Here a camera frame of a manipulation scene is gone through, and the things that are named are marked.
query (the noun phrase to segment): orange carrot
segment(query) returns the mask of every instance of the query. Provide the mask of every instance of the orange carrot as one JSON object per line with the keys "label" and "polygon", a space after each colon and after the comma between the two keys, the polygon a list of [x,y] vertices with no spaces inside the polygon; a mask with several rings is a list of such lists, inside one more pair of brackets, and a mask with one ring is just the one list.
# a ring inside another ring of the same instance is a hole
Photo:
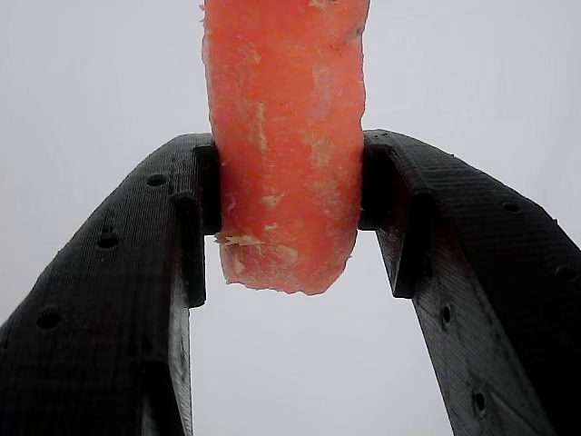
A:
{"label": "orange carrot", "polygon": [[205,0],[224,275],[324,292],[355,244],[369,0]]}

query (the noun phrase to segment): carrot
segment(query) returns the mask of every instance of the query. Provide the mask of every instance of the carrot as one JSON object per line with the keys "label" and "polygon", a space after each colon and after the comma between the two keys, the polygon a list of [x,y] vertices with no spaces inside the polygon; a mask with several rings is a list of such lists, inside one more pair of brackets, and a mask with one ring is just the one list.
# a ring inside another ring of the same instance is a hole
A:
{"label": "carrot", "polygon": [[369,0],[205,0],[227,282],[324,292],[359,219]]}

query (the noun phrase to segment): gray background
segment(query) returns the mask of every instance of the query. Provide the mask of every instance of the gray background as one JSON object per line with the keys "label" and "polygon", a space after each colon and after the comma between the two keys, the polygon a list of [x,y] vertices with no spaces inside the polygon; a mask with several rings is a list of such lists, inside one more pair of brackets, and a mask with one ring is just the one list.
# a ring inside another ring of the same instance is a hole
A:
{"label": "gray background", "polygon": [[[364,128],[456,154],[581,242],[580,12],[372,1]],[[201,19],[194,0],[0,0],[0,322],[150,151],[209,131]],[[225,286],[212,238],[207,257],[208,302],[191,312],[198,435],[451,433],[373,234],[314,298]]]}

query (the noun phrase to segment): screw hole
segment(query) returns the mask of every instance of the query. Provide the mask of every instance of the screw hole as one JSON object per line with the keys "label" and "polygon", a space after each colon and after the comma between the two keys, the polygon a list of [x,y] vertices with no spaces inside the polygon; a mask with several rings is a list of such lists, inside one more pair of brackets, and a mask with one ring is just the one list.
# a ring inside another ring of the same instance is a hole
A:
{"label": "screw hole", "polygon": [[555,275],[561,279],[574,280],[577,278],[576,271],[568,265],[559,265],[556,268]]}
{"label": "screw hole", "polygon": [[51,330],[61,322],[61,315],[56,309],[45,309],[43,313],[36,320],[36,325],[42,330]]}
{"label": "screw hole", "polygon": [[119,243],[119,236],[115,233],[104,233],[99,236],[97,240],[97,245],[99,248],[103,248],[104,250],[109,250],[115,247]]}
{"label": "screw hole", "polygon": [[476,412],[479,415],[484,415],[484,412],[487,409],[487,397],[484,396],[484,393],[477,392],[474,394],[473,397],[474,407]]}
{"label": "screw hole", "polygon": [[518,204],[514,204],[514,203],[504,203],[502,205],[502,208],[509,213],[519,213],[520,212],[520,206]]}
{"label": "screw hole", "polygon": [[449,324],[450,320],[452,319],[452,311],[450,309],[450,306],[446,305],[442,307],[441,317],[444,324]]}
{"label": "screw hole", "polygon": [[161,186],[167,182],[167,177],[163,174],[152,174],[147,178],[147,184],[150,186]]}

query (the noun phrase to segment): white background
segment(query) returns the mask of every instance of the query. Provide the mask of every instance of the white background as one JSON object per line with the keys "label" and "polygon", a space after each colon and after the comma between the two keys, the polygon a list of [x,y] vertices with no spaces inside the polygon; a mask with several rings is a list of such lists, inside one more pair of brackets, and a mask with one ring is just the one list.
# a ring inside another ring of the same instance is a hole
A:
{"label": "white background", "polygon": [[[580,242],[580,12],[373,0],[363,127],[454,153]],[[150,151],[209,131],[201,19],[184,0],[0,0],[0,322]],[[451,434],[372,233],[313,298],[225,286],[206,244],[208,302],[191,312],[198,436]]]}

